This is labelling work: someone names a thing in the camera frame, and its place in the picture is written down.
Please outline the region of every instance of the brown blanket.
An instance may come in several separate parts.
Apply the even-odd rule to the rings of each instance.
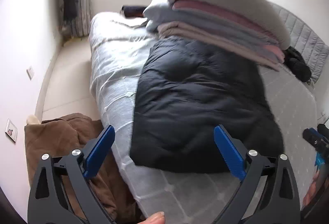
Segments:
[[[44,153],[52,157],[68,155],[74,149],[83,148],[88,140],[97,138],[102,130],[100,120],[92,121],[91,118],[79,113],[43,121],[41,124],[27,125],[25,148],[30,184]],[[85,218],[67,176],[63,176],[63,182],[75,214]],[[97,176],[90,180],[90,185],[117,223],[139,220],[136,202],[121,178],[112,152],[105,158]]]

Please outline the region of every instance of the bed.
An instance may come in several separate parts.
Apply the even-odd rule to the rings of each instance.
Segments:
[[[276,10],[282,17],[291,17],[279,7]],[[157,41],[154,34],[138,28],[144,21],[143,18],[128,20],[110,12],[94,17],[89,37],[92,51],[90,90],[103,124],[111,124],[116,129],[112,151],[122,177],[145,216],[164,211],[168,224],[211,223],[238,187],[236,178],[229,173],[178,174],[138,167],[129,157],[138,79],[149,49]],[[305,128],[317,126],[314,95],[283,65],[279,72],[259,66],[259,73],[282,131],[285,153],[291,161],[302,201],[315,163],[314,149],[302,138]],[[253,213],[264,183],[262,178],[245,216]]]

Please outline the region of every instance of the tiled floor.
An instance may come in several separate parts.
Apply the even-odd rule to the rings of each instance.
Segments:
[[[87,38],[65,43],[52,72],[42,120],[70,113],[82,113],[100,119],[96,102],[89,92],[91,63]]]

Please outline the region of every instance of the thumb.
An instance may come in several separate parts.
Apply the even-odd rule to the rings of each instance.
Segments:
[[[165,224],[165,213],[157,212],[139,224]]]

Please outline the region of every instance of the silver bolt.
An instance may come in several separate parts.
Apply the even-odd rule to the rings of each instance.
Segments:
[[[45,153],[43,156],[41,156],[42,160],[47,160],[49,158],[49,154]]]
[[[74,155],[74,156],[77,156],[80,153],[81,153],[81,151],[79,149],[75,149],[75,150],[72,151],[72,155]]]
[[[255,150],[250,150],[249,151],[249,155],[251,155],[251,156],[257,156],[257,152],[255,151]]]
[[[281,154],[280,158],[284,161],[286,161],[288,159],[288,157],[285,154]]]

